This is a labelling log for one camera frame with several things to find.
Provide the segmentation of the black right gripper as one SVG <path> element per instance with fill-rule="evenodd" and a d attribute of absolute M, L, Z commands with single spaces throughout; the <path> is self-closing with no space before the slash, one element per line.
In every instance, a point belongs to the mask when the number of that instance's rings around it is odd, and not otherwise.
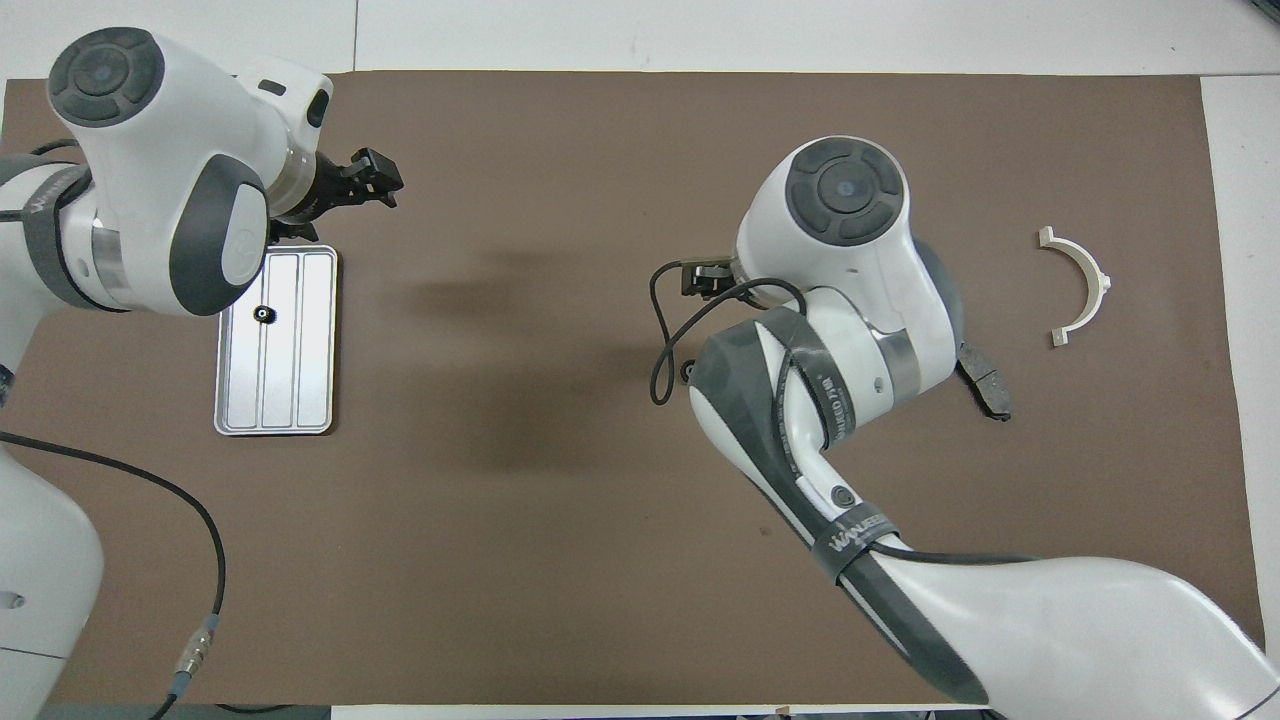
<path fill-rule="evenodd" d="M 735 287 L 736 279 L 731 258 L 714 258 L 714 261 L 682 264 L 682 296 L 714 299 Z"/>

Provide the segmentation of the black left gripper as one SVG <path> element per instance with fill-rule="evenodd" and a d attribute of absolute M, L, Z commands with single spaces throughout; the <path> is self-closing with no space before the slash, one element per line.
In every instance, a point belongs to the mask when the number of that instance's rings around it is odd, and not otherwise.
<path fill-rule="evenodd" d="M 293 208 L 285 211 L 287 222 L 305 223 L 294 224 L 271 219 L 268 243 L 274 245 L 283 240 L 317 243 L 319 234 L 314 223 L 310 222 L 320 218 L 325 211 L 340 206 L 348 197 L 353 205 L 376 201 L 387 208 L 397 208 L 396 193 L 403 187 L 404 182 L 397 164 L 372 149 L 360 149 L 353 154 L 349 165 L 346 167 L 346 176 L 343 167 L 335 164 L 325 154 L 317 152 L 314 178 L 308 190 Z"/>

